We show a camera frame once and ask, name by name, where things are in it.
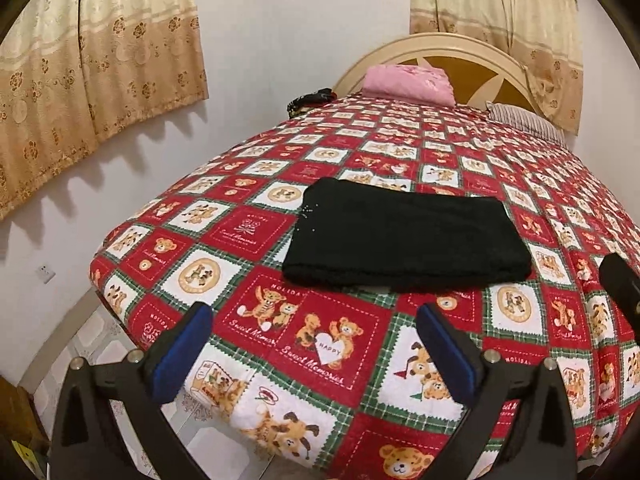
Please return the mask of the red teddy bear bedspread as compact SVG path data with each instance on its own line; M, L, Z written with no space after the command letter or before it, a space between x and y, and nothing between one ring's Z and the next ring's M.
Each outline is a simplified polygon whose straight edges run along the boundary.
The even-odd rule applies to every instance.
M578 454L612 448L638 410L639 349L598 267L610 252L638 263L638 226L562 143L479 110L357 93L288 120L114 229L91 281L143 347L209 304L213 333L186 392L261 450L333 478L418 478L463 413L416 332L428 297L322 292L281 272L304 193L323 177L500 200L532 272L431 302L510 362L555 358Z

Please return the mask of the white wall socket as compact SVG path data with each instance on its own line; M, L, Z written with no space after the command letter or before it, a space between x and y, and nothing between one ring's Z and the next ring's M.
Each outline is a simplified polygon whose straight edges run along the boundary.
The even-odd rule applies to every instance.
M55 272L47 264L42 264L36 269L36 273L43 284L48 284L55 277Z

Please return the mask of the beige floral right curtain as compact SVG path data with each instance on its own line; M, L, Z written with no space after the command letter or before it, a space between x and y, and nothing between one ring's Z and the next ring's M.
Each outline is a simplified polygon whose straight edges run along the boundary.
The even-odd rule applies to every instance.
M410 0L410 32L449 32L506 52L525 70L542 116L578 133L584 66L577 0Z

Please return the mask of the dark patterned cloth bundle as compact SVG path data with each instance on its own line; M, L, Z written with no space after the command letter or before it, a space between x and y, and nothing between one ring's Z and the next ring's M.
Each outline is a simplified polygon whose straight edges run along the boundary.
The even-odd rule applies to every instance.
M288 113L288 118L292 119L294 117L308 113L313 108L322 107L323 105L331 103L336 99L337 95L331 88L322 88L317 90L316 92L311 92L304 94L303 96L299 96L298 98L289 102L288 106L286 107L286 112Z

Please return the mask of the striped grey pillow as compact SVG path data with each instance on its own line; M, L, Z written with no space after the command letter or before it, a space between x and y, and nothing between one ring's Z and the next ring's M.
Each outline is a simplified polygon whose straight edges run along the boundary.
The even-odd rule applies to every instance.
M546 118L523 107L510 104L487 102L486 107L489 118L493 122L500 122L500 124L536 136L538 139L559 145L561 148L567 148L563 130L556 128Z

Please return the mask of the black pants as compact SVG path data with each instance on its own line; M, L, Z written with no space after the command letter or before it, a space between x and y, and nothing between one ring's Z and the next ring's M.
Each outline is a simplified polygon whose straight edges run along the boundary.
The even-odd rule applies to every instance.
M284 278L328 289L449 292L526 280L532 255L493 197L321 178L303 196Z

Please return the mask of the cream wooden headboard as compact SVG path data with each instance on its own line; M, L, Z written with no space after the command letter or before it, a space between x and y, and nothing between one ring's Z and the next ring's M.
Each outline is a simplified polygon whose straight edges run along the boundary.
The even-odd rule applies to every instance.
M449 32L424 32L384 44L356 62L334 86L338 96L361 89L376 64L433 66L444 70L460 104L484 110L488 102L519 106L540 114L528 88L526 68L486 42Z

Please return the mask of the beige floral left curtain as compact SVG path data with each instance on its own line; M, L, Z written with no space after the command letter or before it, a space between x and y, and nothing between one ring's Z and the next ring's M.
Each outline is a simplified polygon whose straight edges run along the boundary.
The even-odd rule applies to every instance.
M127 127L207 97L195 0L30 0L1 44L1 213Z

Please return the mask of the pink folded blanket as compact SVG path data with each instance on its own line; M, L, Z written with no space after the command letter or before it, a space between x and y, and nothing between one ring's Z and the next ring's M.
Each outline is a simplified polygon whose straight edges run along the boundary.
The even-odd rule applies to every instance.
M370 98L414 104L455 106L454 88L444 70L402 64L380 64L367 69L361 93Z

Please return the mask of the beige floral curtain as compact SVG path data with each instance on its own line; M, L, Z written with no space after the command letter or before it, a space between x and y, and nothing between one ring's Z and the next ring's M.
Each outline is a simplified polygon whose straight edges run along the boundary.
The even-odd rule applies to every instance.
M1 213L127 127L207 97L195 0L30 0L1 44Z
M584 66L577 0L410 0L410 32L449 32L506 52L525 70L542 116L578 133Z

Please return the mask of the brown wooden furniture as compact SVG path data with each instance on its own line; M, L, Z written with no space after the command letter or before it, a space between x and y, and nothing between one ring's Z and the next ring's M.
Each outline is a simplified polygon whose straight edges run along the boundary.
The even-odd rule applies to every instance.
M1 478L47 478L50 441L32 396L1 377Z

